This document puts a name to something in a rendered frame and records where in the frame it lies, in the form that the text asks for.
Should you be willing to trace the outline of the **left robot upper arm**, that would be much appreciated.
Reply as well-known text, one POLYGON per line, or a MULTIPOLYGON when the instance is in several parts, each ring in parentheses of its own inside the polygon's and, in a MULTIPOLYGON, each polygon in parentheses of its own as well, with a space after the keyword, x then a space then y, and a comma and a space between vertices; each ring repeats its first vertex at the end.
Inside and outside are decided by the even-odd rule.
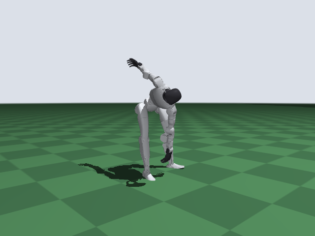
POLYGON ((176 118, 176 113, 177 113, 176 106, 173 105, 169 107, 166 110, 166 113, 168 114, 168 127, 166 127, 166 133, 172 134, 172 129, 174 128, 174 125, 175 125, 175 118, 176 118))

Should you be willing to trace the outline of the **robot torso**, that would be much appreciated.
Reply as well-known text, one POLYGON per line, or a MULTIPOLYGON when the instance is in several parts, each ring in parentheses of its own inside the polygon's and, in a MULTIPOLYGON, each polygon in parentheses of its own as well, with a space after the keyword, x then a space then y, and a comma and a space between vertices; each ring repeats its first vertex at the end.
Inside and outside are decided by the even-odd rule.
POLYGON ((144 100, 148 112, 155 111, 158 107, 162 109, 168 109, 169 107, 175 105, 175 103, 169 105, 164 101, 162 95, 165 92, 165 89, 170 89, 170 87, 167 84, 164 84, 164 86, 160 88, 155 87, 150 91, 150 98, 146 98, 144 100))

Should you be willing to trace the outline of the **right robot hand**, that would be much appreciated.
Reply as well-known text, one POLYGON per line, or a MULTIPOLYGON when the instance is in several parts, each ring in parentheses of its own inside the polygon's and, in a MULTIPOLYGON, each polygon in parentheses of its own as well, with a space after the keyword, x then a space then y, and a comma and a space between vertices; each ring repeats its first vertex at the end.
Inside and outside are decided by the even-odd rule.
MULTIPOLYGON (((135 66, 135 67, 137 67, 138 68, 138 65, 139 66, 141 66, 142 65, 142 63, 140 63, 140 62, 137 62, 136 60, 134 60, 134 59, 132 59, 132 58, 130 58, 129 60, 127 60, 127 61, 129 61, 129 62, 127 62, 127 63, 130 63, 130 64, 132 64, 130 67, 132 67, 132 66, 135 66)), ((128 65, 130 65, 130 64, 128 64, 128 65)))

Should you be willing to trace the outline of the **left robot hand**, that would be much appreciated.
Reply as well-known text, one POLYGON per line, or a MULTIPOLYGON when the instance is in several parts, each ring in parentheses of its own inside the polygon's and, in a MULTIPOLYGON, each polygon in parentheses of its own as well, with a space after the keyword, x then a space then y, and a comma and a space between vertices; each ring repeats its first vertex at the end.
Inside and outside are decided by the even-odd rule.
POLYGON ((165 157, 161 160, 161 163, 166 163, 167 161, 169 161, 170 158, 171 158, 171 154, 172 154, 172 152, 169 153, 169 149, 167 148, 167 149, 166 149, 166 155, 165 155, 165 157))

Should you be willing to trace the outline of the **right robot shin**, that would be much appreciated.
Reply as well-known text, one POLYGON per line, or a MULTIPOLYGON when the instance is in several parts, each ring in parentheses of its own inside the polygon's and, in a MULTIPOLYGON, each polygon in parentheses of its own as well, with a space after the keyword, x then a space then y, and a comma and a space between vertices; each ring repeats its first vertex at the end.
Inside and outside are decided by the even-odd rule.
POLYGON ((149 163, 149 158, 150 158, 150 146, 149 146, 149 141, 148 138, 144 138, 144 140, 142 140, 141 136, 139 136, 139 144, 140 144, 140 154, 143 160, 143 164, 144 164, 144 170, 145 173, 150 173, 150 163, 149 163))

